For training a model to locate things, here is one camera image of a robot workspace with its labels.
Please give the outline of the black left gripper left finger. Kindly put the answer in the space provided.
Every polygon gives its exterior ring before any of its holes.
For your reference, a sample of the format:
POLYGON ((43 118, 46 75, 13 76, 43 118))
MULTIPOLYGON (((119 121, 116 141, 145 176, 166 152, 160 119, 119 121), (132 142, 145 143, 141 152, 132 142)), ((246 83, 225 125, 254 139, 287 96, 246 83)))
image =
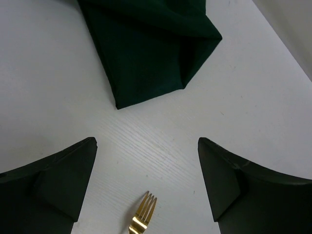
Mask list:
POLYGON ((69 234, 78 221, 97 154, 88 137, 0 175, 2 234, 69 234))

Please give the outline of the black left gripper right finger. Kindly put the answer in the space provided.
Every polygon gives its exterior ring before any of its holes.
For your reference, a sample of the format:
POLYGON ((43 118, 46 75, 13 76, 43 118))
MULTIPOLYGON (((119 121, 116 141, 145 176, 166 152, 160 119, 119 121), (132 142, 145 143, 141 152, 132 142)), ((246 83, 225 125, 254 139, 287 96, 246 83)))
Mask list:
POLYGON ((311 233, 311 180, 258 165, 205 137, 198 140, 198 155, 221 233, 311 233))

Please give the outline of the gold fork with dark handle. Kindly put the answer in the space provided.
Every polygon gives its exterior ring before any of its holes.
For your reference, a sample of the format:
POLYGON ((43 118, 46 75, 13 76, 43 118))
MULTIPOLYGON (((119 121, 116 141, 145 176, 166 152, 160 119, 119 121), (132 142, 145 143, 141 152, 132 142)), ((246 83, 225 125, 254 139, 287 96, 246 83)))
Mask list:
POLYGON ((156 202, 157 197, 147 191, 130 222, 128 234, 143 234, 147 230, 156 207, 156 202))

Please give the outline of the dark green cloth placemat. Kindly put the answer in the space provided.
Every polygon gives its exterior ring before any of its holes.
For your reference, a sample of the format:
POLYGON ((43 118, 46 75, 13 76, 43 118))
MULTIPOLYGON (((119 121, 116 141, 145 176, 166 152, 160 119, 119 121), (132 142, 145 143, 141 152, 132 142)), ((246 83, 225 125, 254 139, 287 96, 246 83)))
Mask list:
POLYGON ((184 89, 222 40, 203 0, 80 0, 118 109, 184 89))

